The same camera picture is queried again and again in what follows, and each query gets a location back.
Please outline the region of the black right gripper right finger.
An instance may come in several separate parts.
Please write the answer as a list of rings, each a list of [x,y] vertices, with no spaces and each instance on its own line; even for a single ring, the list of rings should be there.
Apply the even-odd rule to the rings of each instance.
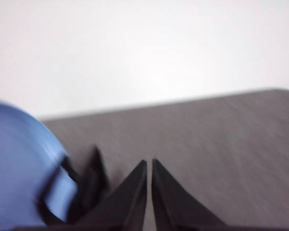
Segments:
[[[280,227],[231,226],[190,195],[158,159],[152,160],[152,203],[158,231],[286,231]]]

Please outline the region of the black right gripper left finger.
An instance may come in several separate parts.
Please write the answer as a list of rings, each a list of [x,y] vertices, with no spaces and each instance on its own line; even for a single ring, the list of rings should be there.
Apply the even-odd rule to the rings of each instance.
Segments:
[[[76,180],[77,192],[67,208],[66,221],[58,218],[46,204],[47,196],[58,171],[56,170],[39,194],[37,209],[45,226],[19,226],[16,231],[140,231],[143,228],[147,199],[147,163],[142,160],[110,194],[102,199],[109,187],[101,159],[92,159],[80,177],[62,162],[69,176]]]

